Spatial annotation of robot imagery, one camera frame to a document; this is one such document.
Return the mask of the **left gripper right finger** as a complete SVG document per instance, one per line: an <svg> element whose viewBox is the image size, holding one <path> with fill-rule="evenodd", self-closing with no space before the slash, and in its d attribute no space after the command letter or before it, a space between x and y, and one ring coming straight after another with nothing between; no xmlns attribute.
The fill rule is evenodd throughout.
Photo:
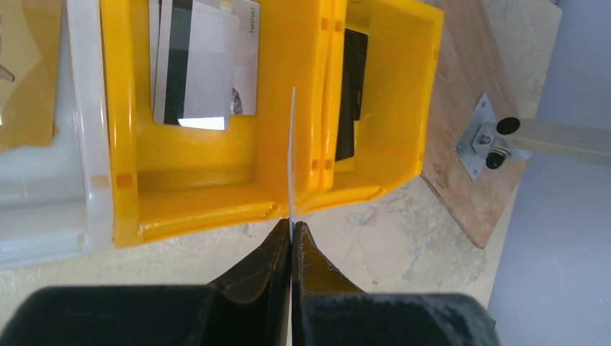
<svg viewBox="0 0 611 346"><path fill-rule="evenodd" d="M307 223L292 242L294 345L499 345L494 323L471 296L367 293L317 247Z"/></svg>

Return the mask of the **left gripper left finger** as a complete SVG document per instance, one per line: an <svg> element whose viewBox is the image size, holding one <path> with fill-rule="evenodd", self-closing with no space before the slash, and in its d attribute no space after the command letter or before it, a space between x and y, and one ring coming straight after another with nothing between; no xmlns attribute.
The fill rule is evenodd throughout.
<svg viewBox="0 0 611 346"><path fill-rule="evenodd" d="M284 345L290 222L204 285L56 286L37 290L3 345Z"/></svg>

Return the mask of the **silver white card with portrait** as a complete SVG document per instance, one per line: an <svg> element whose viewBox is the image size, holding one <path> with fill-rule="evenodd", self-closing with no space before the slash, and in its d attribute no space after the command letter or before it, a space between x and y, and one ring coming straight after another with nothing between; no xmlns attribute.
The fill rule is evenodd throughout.
<svg viewBox="0 0 611 346"><path fill-rule="evenodd" d="M290 243L293 242L293 234L295 223L294 216L294 198L293 198L293 126L295 114L295 87L292 88L290 119L289 119L289 136L287 147L287 195L288 195L288 220L289 220L289 237Z"/></svg>

